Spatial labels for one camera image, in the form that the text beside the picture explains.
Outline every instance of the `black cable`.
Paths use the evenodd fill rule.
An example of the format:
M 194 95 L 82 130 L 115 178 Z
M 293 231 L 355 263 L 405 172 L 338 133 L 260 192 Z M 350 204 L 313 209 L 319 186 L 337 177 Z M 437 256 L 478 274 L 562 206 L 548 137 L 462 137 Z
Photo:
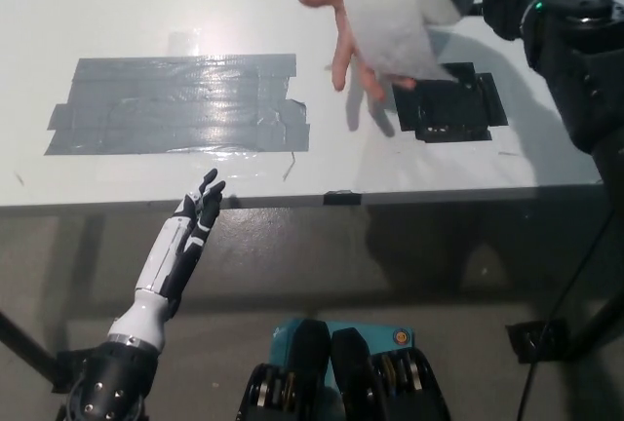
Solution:
M 566 300 L 567 295 L 569 294 L 571 289 L 576 284 L 576 280 L 578 280 L 578 277 L 581 275 L 581 273 L 583 272 L 583 270 L 589 263 L 590 258 L 592 258 L 592 255 L 594 255 L 594 252 L 596 251 L 596 247 L 600 243 L 601 238 L 603 237 L 603 234 L 605 233 L 606 228 L 608 227 L 612 219 L 613 219 L 613 210 L 611 211 L 611 213 L 608 215 L 608 217 L 604 221 L 603 226 L 601 227 L 598 234 L 594 238 L 594 241 L 592 241 L 592 244 L 589 246 L 589 249 L 585 253 L 585 256 L 578 264 L 578 267 L 576 268 L 576 271 L 572 275 L 572 278 L 570 278 L 567 285 L 565 285 L 564 290 L 562 291 L 561 295 L 555 302 L 553 309 L 550 311 L 548 319 L 546 320 L 546 325 L 542 329 L 542 333 L 539 335 L 539 341 L 537 342 L 537 348 L 535 350 L 535 359 L 530 364 L 530 368 L 528 369 L 528 374 L 526 375 L 525 387 L 523 389 L 522 398 L 520 399 L 520 405 L 518 407 L 518 416 L 516 417 L 516 421 L 522 421 L 525 416 L 525 409 L 527 408 L 528 396 L 530 394 L 530 389 L 532 388 L 532 385 L 533 385 L 533 380 L 535 378 L 535 371 L 537 370 L 537 365 L 539 364 L 539 359 L 541 357 L 541 354 L 544 348 L 544 340 L 546 338 L 546 333 L 548 332 L 548 329 L 550 328 L 550 324 L 555 319 L 555 316 L 559 313 L 559 310 L 562 307 L 562 304 L 564 304 L 564 301 Z

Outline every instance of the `paper towel roll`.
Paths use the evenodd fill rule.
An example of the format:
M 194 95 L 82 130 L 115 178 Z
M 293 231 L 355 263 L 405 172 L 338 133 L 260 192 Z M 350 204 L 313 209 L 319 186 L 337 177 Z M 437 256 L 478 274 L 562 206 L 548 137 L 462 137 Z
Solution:
M 473 0 L 344 0 L 365 63 L 382 74 L 453 80 L 431 49 L 427 24 L 458 22 Z

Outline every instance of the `black tape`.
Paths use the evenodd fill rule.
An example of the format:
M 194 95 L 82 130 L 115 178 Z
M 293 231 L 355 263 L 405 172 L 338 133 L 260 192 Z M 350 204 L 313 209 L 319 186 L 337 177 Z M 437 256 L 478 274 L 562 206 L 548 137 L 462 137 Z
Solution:
M 362 204 L 362 194 L 348 190 L 328 192 L 323 196 L 323 206 L 357 206 Z

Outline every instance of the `floor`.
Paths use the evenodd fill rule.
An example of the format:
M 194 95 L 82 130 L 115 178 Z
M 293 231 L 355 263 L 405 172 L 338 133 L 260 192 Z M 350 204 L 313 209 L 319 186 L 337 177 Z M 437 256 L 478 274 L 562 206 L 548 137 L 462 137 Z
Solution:
M 410 326 L 454 420 L 513 420 L 527 373 L 505 326 L 544 317 L 603 223 L 605 199 L 231 210 L 219 219 L 148 399 L 153 421 L 233 420 L 276 325 L 292 316 Z M 166 214 L 0 219 L 0 308 L 52 350 L 97 345 L 131 303 Z M 574 328 L 624 283 L 609 228 L 563 313 Z M 526 419 L 624 419 L 624 338 L 544 364 Z M 0 347 L 0 419 L 53 420 L 61 402 Z

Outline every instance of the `table surface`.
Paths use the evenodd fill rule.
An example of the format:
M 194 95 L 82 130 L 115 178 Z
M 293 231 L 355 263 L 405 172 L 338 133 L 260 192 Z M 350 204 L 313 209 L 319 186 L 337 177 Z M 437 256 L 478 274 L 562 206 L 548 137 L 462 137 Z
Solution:
M 497 199 L 600 179 L 521 43 L 478 19 L 435 31 L 434 46 L 441 61 L 493 74 L 509 127 L 491 129 L 490 142 L 425 144 L 392 111 L 372 118 L 357 82 L 334 92 L 332 12 L 297 0 L 0 0 L 0 14 L 2 208 L 169 205 L 212 167 L 240 207 L 321 205 L 330 191 L 361 193 L 364 204 Z M 296 54 L 288 97 L 307 105 L 309 151 L 44 156 L 79 58 L 167 56 L 180 32 L 199 55 Z

